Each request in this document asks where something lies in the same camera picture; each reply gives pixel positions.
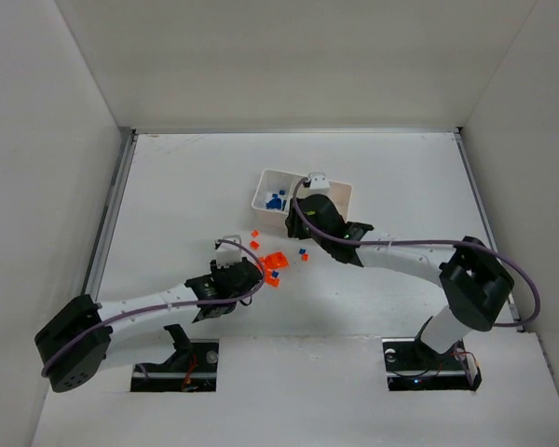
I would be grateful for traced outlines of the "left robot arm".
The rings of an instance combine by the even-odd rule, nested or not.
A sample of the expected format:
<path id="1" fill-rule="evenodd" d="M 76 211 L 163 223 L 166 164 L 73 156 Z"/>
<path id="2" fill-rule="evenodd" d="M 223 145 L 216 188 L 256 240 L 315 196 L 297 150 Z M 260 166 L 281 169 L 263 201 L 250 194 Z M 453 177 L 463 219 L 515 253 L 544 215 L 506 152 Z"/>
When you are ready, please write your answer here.
<path id="1" fill-rule="evenodd" d="M 198 354 L 182 324 L 219 318 L 247 304 L 264 285 L 257 260 L 211 266 L 210 273 L 144 297 L 96 303 L 73 298 L 34 337 L 42 376 L 55 393 L 72 391 L 97 373 L 136 365 L 143 373 L 163 367 L 191 374 Z"/>

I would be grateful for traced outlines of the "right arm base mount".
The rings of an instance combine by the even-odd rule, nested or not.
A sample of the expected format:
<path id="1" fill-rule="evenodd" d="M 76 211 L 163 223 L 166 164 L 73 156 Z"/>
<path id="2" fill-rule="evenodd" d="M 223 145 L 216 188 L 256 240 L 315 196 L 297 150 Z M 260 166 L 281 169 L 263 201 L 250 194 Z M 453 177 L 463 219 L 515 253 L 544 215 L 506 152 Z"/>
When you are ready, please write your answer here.
<path id="1" fill-rule="evenodd" d="M 382 340 L 389 390 L 477 391 L 483 382 L 481 367 L 463 341 L 470 329 L 463 327 L 461 334 L 454 334 L 447 328 L 437 339 L 452 344 L 439 353 L 421 340 L 430 325 L 431 321 L 427 320 L 413 337 Z"/>

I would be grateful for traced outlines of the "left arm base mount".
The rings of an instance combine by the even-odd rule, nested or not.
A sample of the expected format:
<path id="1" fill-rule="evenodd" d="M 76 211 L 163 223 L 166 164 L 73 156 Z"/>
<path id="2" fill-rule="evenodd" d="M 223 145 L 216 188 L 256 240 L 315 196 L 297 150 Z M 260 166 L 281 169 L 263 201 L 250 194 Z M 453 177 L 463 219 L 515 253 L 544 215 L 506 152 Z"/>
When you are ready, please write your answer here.
<path id="1" fill-rule="evenodd" d="M 178 325 L 164 328 L 172 351 L 161 362 L 133 366 L 130 392 L 209 393 L 217 387 L 220 344 L 217 339 L 191 340 Z"/>

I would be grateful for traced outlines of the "large blue arch lego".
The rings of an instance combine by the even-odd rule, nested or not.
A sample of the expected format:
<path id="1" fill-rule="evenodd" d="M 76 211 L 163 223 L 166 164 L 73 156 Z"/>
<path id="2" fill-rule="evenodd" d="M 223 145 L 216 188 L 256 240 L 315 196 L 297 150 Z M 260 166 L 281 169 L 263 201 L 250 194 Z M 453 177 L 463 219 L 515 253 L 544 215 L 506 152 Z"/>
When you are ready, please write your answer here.
<path id="1" fill-rule="evenodd" d="M 266 203 L 266 208 L 268 210 L 283 210 L 285 205 L 285 201 L 278 196 L 273 196 L 269 201 Z"/>

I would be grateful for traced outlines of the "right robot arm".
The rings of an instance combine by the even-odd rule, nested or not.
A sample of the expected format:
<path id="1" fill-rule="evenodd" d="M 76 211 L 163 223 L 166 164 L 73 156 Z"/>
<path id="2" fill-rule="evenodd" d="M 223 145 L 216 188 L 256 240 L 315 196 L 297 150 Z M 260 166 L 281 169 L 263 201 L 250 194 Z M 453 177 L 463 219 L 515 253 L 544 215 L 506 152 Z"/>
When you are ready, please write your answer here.
<path id="1" fill-rule="evenodd" d="M 345 221 L 326 195 L 291 199 L 285 224 L 289 237 L 314 240 L 341 264 L 387 269 L 440 288 L 446 306 L 416 335 L 421 349 L 439 355 L 472 331 L 490 331 L 514 286 L 494 253 L 474 237 L 443 247 L 399 245 L 368 223 Z"/>

